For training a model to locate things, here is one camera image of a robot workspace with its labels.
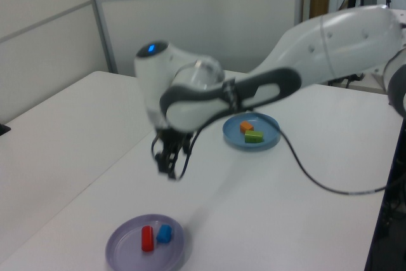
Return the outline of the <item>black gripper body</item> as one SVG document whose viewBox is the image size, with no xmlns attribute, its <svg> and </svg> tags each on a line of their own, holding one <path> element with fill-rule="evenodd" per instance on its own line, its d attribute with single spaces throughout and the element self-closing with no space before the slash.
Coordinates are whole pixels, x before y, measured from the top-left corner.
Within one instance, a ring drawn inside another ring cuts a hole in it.
<svg viewBox="0 0 406 271">
<path fill-rule="evenodd" d="M 181 149 L 184 154 L 190 153 L 193 133 L 184 133 L 173 128 L 157 129 L 156 132 L 157 139 L 163 144 L 162 151 L 158 154 L 178 154 Z"/>
</svg>

